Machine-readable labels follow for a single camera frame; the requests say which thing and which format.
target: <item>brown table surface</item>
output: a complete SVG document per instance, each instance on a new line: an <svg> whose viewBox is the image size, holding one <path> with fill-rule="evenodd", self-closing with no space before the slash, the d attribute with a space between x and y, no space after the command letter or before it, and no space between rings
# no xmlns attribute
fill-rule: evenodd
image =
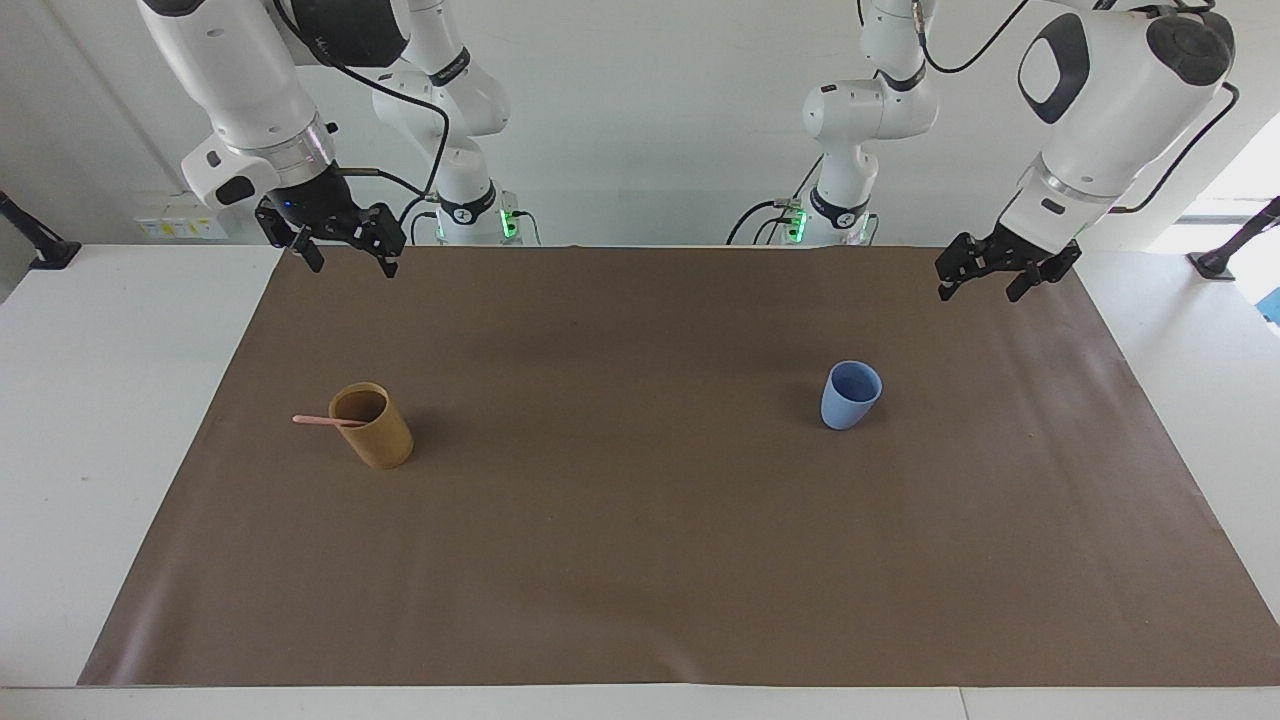
<svg viewBox="0 0 1280 720"><path fill-rule="evenodd" d="M1280 628L1074 277L936 251L278 268L82 684L1277 685ZM860 359L850 433L818 401ZM385 384L417 451L293 427Z"/></svg>

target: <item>cup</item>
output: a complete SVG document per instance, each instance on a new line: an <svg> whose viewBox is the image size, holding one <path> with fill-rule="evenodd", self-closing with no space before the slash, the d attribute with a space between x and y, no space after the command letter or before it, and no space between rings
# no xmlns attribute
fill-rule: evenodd
<svg viewBox="0 0 1280 720"><path fill-rule="evenodd" d="M329 416L367 423L338 432L370 468L392 470L413 454L413 436L387 388L379 384L356 383L344 388L329 402Z"/></svg>
<svg viewBox="0 0 1280 720"><path fill-rule="evenodd" d="M872 411L884 383L865 363L841 363L827 375L822 395L822 421L833 430L849 430Z"/></svg>

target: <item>blue object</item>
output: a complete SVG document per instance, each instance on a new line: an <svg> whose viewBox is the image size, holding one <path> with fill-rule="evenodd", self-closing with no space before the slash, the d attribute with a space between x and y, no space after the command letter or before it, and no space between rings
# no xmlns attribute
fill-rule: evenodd
<svg viewBox="0 0 1280 720"><path fill-rule="evenodd" d="M1263 318L1280 325L1280 288L1276 288L1266 300L1258 302L1258 310L1262 310Z"/></svg>
<svg viewBox="0 0 1280 720"><path fill-rule="evenodd" d="M827 391L822 395L822 421L833 430L849 430L872 411L884 382L865 363L841 363L827 377Z"/></svg>

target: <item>green light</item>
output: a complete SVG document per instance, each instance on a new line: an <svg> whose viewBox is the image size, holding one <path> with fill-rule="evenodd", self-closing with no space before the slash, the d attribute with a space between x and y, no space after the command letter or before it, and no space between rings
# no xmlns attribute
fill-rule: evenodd
<svg viewBox="0 0 1280 720"><path fill-rule="evenodd" d="M804 229L809 224L809 213L800 210L796 217L791 220L791 242L800 245L804 242Z"/></svg>
<svg viewBox="0 0 1280 720"><path fill-rule="evenodd" d="M516 234L520 232L520 224L516 223L516 219L511 217L511 213L508 213L507 210L502 210L500 213L502 213L502 232L503 234L507 236L507 240L511 240L516 237Z"/></svg>

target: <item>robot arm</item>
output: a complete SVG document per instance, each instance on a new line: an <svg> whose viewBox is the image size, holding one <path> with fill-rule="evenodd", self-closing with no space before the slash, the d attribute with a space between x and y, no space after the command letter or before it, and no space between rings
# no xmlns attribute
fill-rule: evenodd
<svg viewBox="0 0 1280 720"><path fill-rule="evenodd" d="M804 202L796 242L855 241L867 223L879 163L864 143L928 132L938 117L918 40L918 24L933 18L933 0L874 0L863 31L863 50L876 67L869 81L815 88L805 101L805 128L823 149L822 174Z"/></svg>
<svg viewBox="0 0 1280 720"><path fill-rule="evenodd" d="M404 60L417 69L381 79L404 95L443 108L452 120L438 182L440 237L456 245L515 242L516 228L509 220L513 200L489 176L484 152L472 140L507 127L511 118L507 94L472 60L448 0L410 0L408 6L410 42ZM434 163L444 135L440 118L381 94L374 95L374 110Z"/></svg>
<svg viewBox="0 0 1280 720"><path fill-rule="evenodd" d="M292 247L319 272L324 259L314 240L342 241L374 255L394 277L404 233L387 205L365 210L352 200L332 128L300 85L262 0L137 4L214 127L182 163L196 195L215 210L266 195L257 215L276 247ZM392 0L311 3L292 20L302 27L343 22L349 32L328 50L357 67L394 60L408 44Z"/></svg>
<svg viewBox="0 0 1280 720"><path fill-rule="evenodd" d="M1230 23L1213 13L1148 6L1050 23L1027 51L1019 83L1052 137L995 232L961 234L938 259L942 299L997 272L1019 273L1007 291L1014 302L1066 277L1080 256L1076 236L1204 111L1234 54Z"/></svg>

